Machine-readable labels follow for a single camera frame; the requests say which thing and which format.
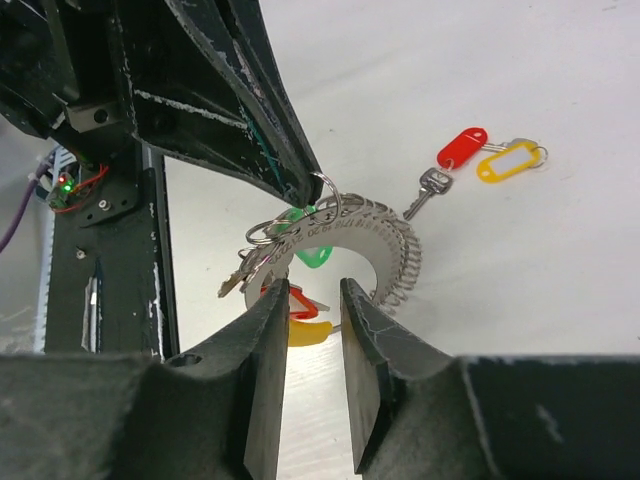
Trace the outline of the green key tag with key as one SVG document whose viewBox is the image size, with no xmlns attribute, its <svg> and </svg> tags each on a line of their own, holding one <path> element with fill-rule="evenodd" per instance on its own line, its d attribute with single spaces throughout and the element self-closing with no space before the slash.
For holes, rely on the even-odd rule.
<svg viewBox="0 0 640 480">
<path fill-rule="evenodd" d="M 273 232 L 281 232 L 286 230 L 292 223 L 300 220 L 308 214 L 315 212 L 315 206 L 308 206 L 304 209 L 290 208 L 283 212 L 279 217 L 279 223 L 272 228 Z M 298 259 L 308 268 L 316 269 L 323 266 L 330 258 L 333 252 L 331 246 L 322 246 L 317 248 L 299 250 L 296 252 Z"/>
</svg>

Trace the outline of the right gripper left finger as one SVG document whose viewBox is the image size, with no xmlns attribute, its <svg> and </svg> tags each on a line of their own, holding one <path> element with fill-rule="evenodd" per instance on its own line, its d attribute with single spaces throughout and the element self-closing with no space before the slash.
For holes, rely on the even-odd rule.
<svg viewBox="0 0 640 480">
<path fill-rule="evenodd" d="M 5 355 L 5 479 L 273 479 L 289 284 L 166 362 L 141 354 Z"/>
</svg>

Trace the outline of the red key tag with key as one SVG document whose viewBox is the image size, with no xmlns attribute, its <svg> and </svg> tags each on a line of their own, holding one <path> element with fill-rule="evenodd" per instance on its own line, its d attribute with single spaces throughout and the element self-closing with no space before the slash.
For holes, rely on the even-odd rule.
<svg viewBox="0 0 640 480">
<path fill-rule="evenodd" d="M 418 196 L 403 212 L 404 220 L 412 220 L 429 199 L 447 193 L 454 183 L 452 173 L 462 168 L 478 152 L 499 152 L 506 146 L 506 142 L 490 143 L 487 131 L 481 127 L 464 129 L 439 151 L 436 164 L 420 176 Z"/>
</svg>

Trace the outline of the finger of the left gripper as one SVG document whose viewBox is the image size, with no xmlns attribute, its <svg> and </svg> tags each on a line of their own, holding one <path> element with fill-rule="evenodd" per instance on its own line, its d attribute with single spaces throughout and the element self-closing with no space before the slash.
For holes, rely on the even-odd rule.
<svg viewBox="0 0 640 480">
<path fill-rule="evenodd" d="M 295 207 L 321 195 L 321 171 L 283 85 L 258 1 L 168 1 L 182 30 L 239 101 L 256 143 L 249 181 Z"/>
</svg>

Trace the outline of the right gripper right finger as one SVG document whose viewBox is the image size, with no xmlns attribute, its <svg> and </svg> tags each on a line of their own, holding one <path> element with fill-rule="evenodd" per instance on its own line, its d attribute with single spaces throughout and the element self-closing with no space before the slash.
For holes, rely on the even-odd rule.
<svg viewBox="0 0 640 480">
<path fill-rule="evenodd" d="M 635 479 L 635 355 L 450 356 L 340 283 L 355 472 L 365 479 Z"/>
</svg>

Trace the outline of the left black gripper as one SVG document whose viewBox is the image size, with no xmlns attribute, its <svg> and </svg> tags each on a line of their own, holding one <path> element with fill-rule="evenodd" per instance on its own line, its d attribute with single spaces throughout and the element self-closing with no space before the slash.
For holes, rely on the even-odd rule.
<svg viewBox="0 0 640 480">
<path fill-rule="evenodd" d="M 129 130 L 165 155 L 254 185 L 257 147 L 240 128 L 239 101 L 167 2 L 2 2 L 1 115 L 88 160 L 131 149 Z"/>
</svg>

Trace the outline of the small red key tag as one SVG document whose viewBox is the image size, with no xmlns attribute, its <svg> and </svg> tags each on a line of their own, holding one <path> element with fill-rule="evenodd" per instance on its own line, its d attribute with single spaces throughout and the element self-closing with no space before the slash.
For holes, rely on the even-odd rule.
<svg viewBox="0 0 640 480">
<path fill-rule="evenodd" d="M 295 285 L 289 288 L 289 314 L 293 320 L 306 321 L 316 318 L 318 307 Z"/>
</svg>

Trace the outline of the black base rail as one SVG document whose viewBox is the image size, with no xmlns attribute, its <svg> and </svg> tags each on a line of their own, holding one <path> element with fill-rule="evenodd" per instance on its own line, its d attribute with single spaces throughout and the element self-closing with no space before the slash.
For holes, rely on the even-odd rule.
<svg viewBox="0 0 640 480">
<path fill-rule="evenodd" d="M 65 190 L 54 209 L 43 351 L 180 351 L 165 165 L 145 146 Z"/>
</svg>

